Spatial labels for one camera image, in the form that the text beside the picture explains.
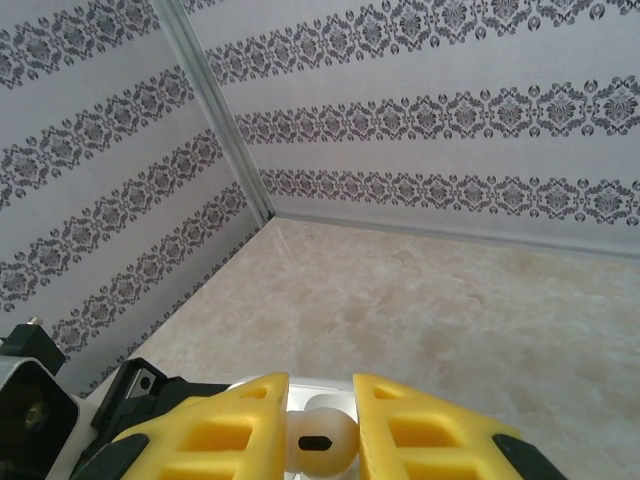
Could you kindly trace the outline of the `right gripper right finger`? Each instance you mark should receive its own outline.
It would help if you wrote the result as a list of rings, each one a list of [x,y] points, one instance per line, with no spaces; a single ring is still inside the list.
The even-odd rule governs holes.
[[[353,376],[362,479],[564,479],[519,430],[372,374]]]

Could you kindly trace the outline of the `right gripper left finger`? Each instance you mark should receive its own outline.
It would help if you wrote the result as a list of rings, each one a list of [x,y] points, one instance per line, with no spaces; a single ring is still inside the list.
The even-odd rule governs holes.
[[[289,376],[272,373],[120,433],[76,479],[281,479]]]

